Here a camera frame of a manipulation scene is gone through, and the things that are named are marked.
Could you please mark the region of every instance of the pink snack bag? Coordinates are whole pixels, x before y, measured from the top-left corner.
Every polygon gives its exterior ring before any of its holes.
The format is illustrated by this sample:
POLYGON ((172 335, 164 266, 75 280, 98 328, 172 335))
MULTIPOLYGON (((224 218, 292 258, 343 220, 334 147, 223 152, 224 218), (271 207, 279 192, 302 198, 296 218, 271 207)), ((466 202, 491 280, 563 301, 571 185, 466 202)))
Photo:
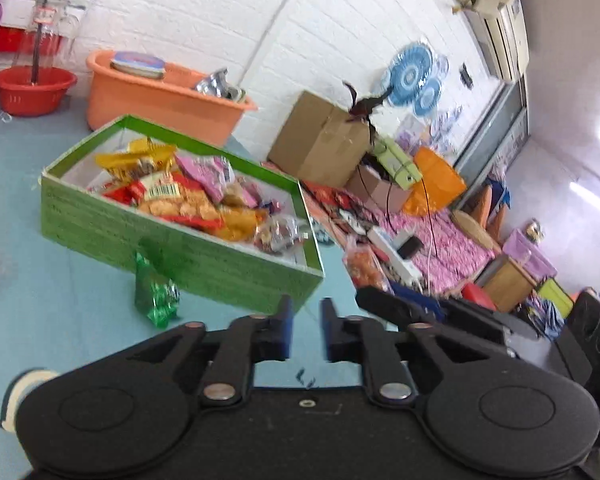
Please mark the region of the pink snack bag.
POLYGON ((213 203, 222 202, 226 186, 235 181, 234 170, 224 156, 176 155, 175 158, 182 173, 202 184, 213 203))

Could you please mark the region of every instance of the blue paper fan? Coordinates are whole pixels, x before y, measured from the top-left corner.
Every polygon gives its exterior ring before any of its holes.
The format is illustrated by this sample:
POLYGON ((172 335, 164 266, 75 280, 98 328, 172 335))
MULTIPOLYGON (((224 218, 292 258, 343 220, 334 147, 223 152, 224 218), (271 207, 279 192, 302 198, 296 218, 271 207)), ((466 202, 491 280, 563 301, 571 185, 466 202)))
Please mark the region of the blue paper fan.
POLYGON ((412 43, 398 53, 389 65, 390 83, 394 91, 388 101, 393 106, 406 106, 416 99, 433 66, 431 49, 423 43, 412 43))
POLYGON ((440 81, 435 77, 430 78, 420 90, 413 102, 413 113, 418 117, 429 115, 440 101, 440 81))

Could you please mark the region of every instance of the barcode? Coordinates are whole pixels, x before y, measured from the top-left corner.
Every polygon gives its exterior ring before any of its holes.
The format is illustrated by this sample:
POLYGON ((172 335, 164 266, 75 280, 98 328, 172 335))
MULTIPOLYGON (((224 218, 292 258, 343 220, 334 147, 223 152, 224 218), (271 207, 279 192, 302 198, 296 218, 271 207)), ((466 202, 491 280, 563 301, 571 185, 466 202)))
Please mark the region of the barcode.
POLYGON ((151 187, 144 194, 145 200, 155 200, 156 198, 174 198, 180 196, 180 187, 175 182, 170 184, 157 184, 151 187))

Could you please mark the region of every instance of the plastic bucket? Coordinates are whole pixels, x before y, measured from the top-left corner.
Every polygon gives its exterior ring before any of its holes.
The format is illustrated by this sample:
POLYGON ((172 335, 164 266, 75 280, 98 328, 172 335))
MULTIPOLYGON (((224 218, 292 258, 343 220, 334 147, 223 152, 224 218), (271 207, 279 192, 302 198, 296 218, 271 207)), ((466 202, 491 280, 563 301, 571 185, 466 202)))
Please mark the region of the plastic bucket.
POLYGON ((93 130, 132 114, 223 146, 242 114, 257 110, 248 97, 239 104, 192 90, 206 74, 167 63, 161 80, 133 76, 110 67, 113 55, 112 50, 97 50, 87 58, 93 70, 87 122, 93 130))
POLYGON ((62 68, 41 68, 39 84, 32 85, 30 66, 0 71, 0 108, 13 116, 36 117, 56 111, 75 74, 62 68))

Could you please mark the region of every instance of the light blue table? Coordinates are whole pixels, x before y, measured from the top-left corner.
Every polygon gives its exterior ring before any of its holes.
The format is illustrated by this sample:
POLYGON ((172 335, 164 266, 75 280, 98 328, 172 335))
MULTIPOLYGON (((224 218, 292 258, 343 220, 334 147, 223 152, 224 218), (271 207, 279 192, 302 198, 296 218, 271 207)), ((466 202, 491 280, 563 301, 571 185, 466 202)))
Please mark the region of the light blue table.
MULTIPOLYGON (((40 234, 38 177, 89 133, 85 110, 84 101, 72 100, 48 117, 0 121, 0 406, 9 382, 23 370, 66 372, 157 333, 134 309, 133 274, 40 234)), ((247 155, 233 139, 226 147, 247 155)), ((258 364, 258 386, 298 387, 300 368, 316 386, 359 383, 357 365, 324 361, 320 299, 334 298, 341 316, 360 311, 340 248, 321 246, 320 252, 325 279, 294 319, 291 358, 258 364)), ((179 322, 200 320, 218 330, 248 311, 183 294, 178 313, 179 322)), ((28 469, 16 437, 0 429, 0 480, 15 480, 28 469)))

